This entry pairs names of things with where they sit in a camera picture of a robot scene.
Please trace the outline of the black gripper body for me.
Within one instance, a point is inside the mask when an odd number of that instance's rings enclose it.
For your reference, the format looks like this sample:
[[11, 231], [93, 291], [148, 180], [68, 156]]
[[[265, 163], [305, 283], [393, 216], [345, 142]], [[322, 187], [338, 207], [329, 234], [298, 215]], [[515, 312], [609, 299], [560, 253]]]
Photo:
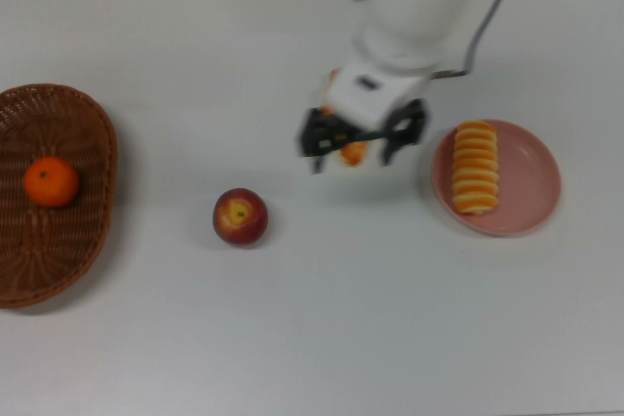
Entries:
[[374, 141], [388, 137], [388, 131], [386, 130], [374, 130], [365, 131], [363, 129], [355, 128], [348, 134], [350, 141]]

